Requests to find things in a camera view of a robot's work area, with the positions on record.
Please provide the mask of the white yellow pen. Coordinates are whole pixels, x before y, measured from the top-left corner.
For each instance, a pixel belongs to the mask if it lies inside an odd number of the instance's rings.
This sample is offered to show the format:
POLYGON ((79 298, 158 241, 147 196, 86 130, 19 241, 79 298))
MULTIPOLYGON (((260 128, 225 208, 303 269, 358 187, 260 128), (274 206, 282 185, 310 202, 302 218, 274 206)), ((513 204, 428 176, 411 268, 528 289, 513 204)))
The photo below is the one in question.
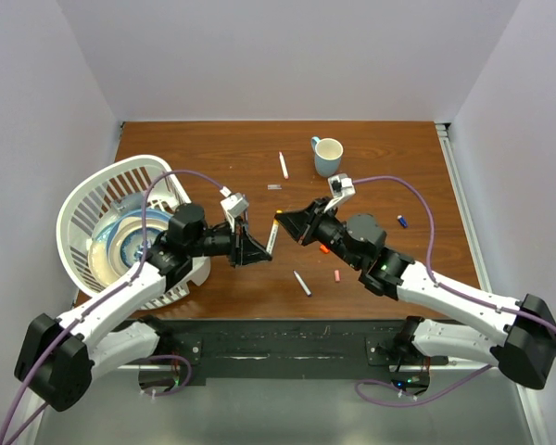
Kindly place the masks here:
POLYGON ((272 228, 271 228, 270 235, 269 235, 269 238, 268 238, 268 243, 267 243, 267 246, 266 246, 266 250, 269 254, 273 253, 276 237, 277 237, 277 234, 278 234, 278 229, 279 229, 279 223, 277 222, 276 219, 274 219, 272 221, 272 228))

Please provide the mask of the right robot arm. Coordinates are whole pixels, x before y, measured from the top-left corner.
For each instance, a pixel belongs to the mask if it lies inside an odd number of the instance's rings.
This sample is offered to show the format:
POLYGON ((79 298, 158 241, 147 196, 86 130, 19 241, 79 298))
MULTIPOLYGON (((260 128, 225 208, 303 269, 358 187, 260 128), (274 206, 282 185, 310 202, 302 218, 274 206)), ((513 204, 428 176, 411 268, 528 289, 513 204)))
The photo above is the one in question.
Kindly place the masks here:
POLYGON ((409 318, 394 342, 406 364, 423 356, 449 356, 489 364, 511 381, 532 389, 546 386, 556 359, 556 321, 550 307, 532 294, 522 299, 495 295, 434 273, 413 257, 389 248, 386 232, 371 214, 343 222, 325 198, 303 210, 278 212, 276 221, 302 246, 319 242, 359 272, 376 296, 429 308, 451 324, 409 318))

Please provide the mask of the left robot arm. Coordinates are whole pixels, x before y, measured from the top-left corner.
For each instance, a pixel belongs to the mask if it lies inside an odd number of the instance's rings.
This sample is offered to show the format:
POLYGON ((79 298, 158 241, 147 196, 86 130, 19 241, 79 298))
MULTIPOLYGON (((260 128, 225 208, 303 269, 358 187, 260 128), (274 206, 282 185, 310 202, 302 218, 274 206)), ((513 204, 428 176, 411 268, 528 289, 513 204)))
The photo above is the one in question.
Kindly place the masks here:
POLYGON ((270 261, 267 249, 242 217, 208 226, 197 204, 182 204, 145 257, 113 285, 83 305, 53 318, 34 318, 25 334, 14 375, 48 406, 64 412, 93 380, 116 367, 147 358, 164 363, 173 353, 170 337, 143 322, 118 325, 143 304, 179 285, 193 260, 224 256, 233 267, 270 261))

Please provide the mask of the white purple-tip pen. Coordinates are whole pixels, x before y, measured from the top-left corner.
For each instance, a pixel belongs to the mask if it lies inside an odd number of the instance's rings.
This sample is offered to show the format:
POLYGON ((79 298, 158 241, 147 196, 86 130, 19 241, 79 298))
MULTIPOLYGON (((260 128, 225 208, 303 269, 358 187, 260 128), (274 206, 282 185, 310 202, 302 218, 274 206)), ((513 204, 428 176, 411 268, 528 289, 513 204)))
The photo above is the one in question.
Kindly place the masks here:
POLYGON ((304 279, 302 278, 302 276, 297 272, 297 271, 293 271, 293 275, 296 278, 297 282, 299 283, 299 285, 301 286, 302 290, 304 291, 305 295, 307 297, 311 297, 312 296, 312 292, 309 288, 309 286, 307 285, 307 283, 304 281, 304 279))

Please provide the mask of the white pink-tip pen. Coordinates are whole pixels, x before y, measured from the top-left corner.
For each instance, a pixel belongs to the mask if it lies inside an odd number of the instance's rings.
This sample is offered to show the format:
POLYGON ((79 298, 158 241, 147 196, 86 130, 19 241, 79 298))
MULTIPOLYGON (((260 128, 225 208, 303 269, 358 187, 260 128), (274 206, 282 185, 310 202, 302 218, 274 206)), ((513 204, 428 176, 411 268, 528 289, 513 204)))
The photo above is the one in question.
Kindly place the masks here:
POLYGON ((285 163, 285 158, 284 158, 284 154, 282 151, 279 151, 278 154, 279 157, 279 162, 280 162, 280 166, 281 166, 281 171, 282 171, 282 175, 285 178, 285 180, 289 179, 289 172, 285 163))

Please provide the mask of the light blue mug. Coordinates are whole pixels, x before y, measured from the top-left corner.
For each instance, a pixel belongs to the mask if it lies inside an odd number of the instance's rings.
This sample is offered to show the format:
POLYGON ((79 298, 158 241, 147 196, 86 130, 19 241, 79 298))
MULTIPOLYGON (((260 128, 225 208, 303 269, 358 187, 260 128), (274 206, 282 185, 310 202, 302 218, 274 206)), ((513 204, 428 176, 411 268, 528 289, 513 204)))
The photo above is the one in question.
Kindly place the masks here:
POLYGON ((324 178, 335 175, 344 153, 342 144, 336 139, 319 136, 313 136, 310 143, 316 172, 324 178))

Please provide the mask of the grey object in basket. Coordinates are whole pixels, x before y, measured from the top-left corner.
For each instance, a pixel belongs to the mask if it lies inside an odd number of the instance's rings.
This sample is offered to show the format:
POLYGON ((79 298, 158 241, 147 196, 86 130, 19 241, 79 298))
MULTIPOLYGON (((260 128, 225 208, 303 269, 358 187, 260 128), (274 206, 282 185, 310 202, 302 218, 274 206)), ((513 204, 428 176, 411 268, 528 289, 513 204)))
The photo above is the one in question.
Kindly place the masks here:
POLYGON ((126 214, 131 211, 138 210, 143 204, 143 195, 135 193, 121 198, 120 200, 113 201, 111 208, 119 214, 126 214))

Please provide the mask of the stacked plates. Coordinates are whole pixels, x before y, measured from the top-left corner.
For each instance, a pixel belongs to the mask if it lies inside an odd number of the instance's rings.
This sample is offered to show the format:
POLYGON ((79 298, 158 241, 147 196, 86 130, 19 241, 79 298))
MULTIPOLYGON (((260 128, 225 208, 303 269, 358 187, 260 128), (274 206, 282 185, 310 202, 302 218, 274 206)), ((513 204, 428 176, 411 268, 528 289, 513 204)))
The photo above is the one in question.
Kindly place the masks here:
POLYGON ((139 262, 144 251, 140 210, 115 217, 92 240, 89 269, 97 282, 107 287, 139 262))

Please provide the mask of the white laundry basket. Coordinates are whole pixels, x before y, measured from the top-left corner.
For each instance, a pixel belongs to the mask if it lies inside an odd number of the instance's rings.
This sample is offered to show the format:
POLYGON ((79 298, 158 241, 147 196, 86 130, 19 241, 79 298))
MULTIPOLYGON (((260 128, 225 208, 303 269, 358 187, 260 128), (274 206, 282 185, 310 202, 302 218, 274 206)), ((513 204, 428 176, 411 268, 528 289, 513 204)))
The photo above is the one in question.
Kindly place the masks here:
MULTIPOLYGON (((105 289, 89 269, 90 244, 115 217, 124 215, 113 210, 111 203, 135 193, 144 197, 152 180, 170 171, 170 165, 156 156, 131 157, 95 173, 67 197, 57 217, 57 249, 70 279, 89 298, 105 289)), ((176 208, 189 202, 191 199, 175 176, 167 176, 154 186, 146 204, 148 248, 157 235, 167 230, 169 219, 176 208)), ((199 257, 193 259, 192 263, 191 272, 178 285, 150 300, 139 310, 162 308, 186 297, 189 294, 188 281, 201 286, 209 277, 210 259, 199 257)))

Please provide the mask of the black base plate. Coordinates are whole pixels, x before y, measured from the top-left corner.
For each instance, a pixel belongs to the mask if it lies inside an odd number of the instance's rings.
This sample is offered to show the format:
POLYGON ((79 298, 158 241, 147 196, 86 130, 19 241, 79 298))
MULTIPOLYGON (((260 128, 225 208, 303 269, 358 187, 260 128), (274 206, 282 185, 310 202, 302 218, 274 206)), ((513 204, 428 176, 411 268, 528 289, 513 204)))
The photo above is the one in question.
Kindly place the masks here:
POLYGON ((192 364, 192 386, 223 378, 357 380, 449 362, 395 350, 402 320, 140 320, 161 336, 157 355, 175 353, 192 364))

